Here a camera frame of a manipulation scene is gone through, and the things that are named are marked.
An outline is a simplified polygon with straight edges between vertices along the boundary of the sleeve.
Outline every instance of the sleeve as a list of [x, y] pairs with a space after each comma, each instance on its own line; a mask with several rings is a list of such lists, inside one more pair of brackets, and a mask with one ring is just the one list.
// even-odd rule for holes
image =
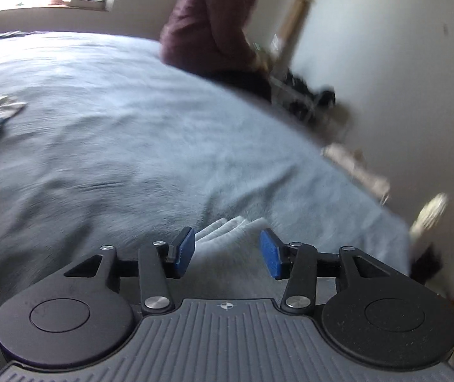
[[240, 68], [251, 69], [257, 55], [246, 41], [243, 27], [255, 0], [206, 0], [213, 39], [220, 52]]

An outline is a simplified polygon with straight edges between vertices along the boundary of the seated person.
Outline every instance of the seated person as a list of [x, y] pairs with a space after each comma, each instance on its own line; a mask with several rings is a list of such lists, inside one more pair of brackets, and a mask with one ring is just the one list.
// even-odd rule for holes
[[164, 63], [271, 101], [271, 86], [246, 41], [256, 0], [178, 0], [161, 35]]

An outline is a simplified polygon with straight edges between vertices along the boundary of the long-sleeve shirt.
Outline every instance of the long-sleeve shirt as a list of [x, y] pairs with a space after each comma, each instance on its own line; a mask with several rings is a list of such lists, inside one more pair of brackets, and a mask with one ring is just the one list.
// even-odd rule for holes
[[178, 0], [160, 42], [164, 63], [192, 73], [248, 71], [256, 54], [243, 33], [256, 0]]

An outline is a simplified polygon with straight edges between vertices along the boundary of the bed sheet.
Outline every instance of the bed sheet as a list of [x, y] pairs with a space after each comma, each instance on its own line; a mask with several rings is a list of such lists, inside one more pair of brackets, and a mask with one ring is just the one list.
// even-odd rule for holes
[[[407, 273], [408, 227], [306, 131], [250, 95], [162, 65], [158, 50], [94, 34], [0, 39], [0, 94], [28, 103], [0, 135], [0, 305], [101, 245], [132, 251], [237, 215], [322, 252], [358, 246]], [[249, 285], [265, 267], [237, 251], [252, 276], [223, 287], [267, 296]]]

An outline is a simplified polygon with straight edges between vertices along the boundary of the silver screw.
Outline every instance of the silver screw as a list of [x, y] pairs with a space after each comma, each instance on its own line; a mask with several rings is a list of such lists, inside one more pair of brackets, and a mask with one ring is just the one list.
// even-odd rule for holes
[[311, 303], [310, 299], [305, 296], [291, 296], [285, 301], [285, 304], [291, 308], [305, 308]]
[[148, 297], [144, 304], [148, 308], [165, 308], [170, 306], [170, 300], [166, 297], [163, 296], [153, 296], [153, 297]]

